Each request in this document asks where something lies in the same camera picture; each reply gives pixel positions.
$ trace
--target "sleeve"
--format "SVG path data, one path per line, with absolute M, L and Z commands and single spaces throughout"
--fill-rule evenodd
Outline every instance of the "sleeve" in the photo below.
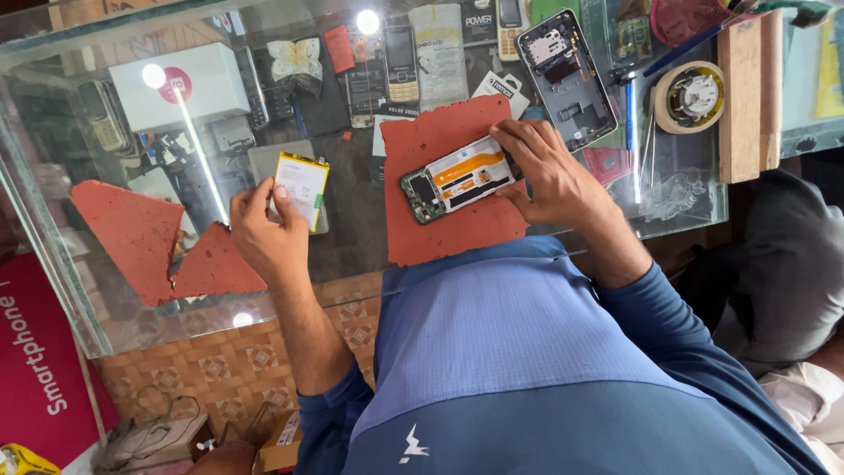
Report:
M 759 379 L 780 415 L 799 434 L 811 423 L 830 415 L 832 405 L 844 396 L 844 382 L 812 363 L 797 363 Z
M 747 370 L 710 338 L 659 266 L 618 289 L 595 286 L 601 305 L 660 369 L 713 397 L 753 427 L 799 473 L 826 473 Z
M 332 389 L 316 396 L 298 395 L 302 441 L 295 473 L 340 474 L 352 428 L 372 396 L 357 362 Z

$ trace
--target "blue long-sleeve shirt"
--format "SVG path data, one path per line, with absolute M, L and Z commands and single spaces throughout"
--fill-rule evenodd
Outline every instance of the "blue long-sleeve shirt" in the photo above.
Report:
M 656 264 L 614 290 L 565 258 L 444 270 L 377 345 L 376 395 L 355 365 L 300 396 L 297 472 L 825 473 Z

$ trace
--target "yellow bag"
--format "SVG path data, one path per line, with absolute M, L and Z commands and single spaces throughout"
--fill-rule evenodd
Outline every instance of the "yellow bag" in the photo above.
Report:
M 32 450 L 18 444 L 0 447 L 0 475 L 29 475 L 45 473 L 62 475 L 62 471 Z

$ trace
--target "broken red mat piece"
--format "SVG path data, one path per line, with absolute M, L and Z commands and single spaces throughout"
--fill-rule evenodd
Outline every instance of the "broken red mat piece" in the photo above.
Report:
M 175 298 L 167 277 L 184 206 L 96 180 L 73 187 L 70 200 L 145 304 Z
M 388 258 L 415 265 L 467 249 L 505 243 L 524 236 L 528 224 L 509 200 L 488 196 L 420 225 L 408 206 L 398 180 L 432 161 L 490 133 L 490 125 L 509 118 L 507 99 L 479 96 L 449 107 L 422 112 L 415 120 L 381 124 L 387 161 L 384 200 L 387 208 Z M 524 189 L 521 181 L 514 186 Z
M 199 237 L 171 280 L 176 298 L 267 290 L 267 284 L 237 252 L 229 228 L 219 222 L 211 223 Z

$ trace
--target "masking tape roll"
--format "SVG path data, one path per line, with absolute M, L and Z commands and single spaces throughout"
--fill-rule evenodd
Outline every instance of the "masking tape roll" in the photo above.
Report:
M 700 121 L 694 123 L 690 127 L 685 127 L 671 117 L 671 113 L 668 111 L 668 108 L 670 107 L 668 94 L 671 87 L 674 85 L 674 80 L 677 76 L 683 73 L 688 73 L 689 71 L 695 71 L 707 76 L 711 75 L 715 80 L 715 84 L 718 86 L 718 99 L 712 110 L 702 117 Z M 656 98 L 653 105 L 653 113 L 659 127 L 670 134 L 694 134 L 695 132 L 700 132 L 710 128 L 712 124 L 717 122 L 718 118 L 720 118 L 721 114 L 724 112 L 723 78 L 723 71 L 715 64 L 707 61 L 693 61 L 668 71 L 662 78 L 660 78 L 659 82 L 657 82 L 657 89 L 654 91 Z

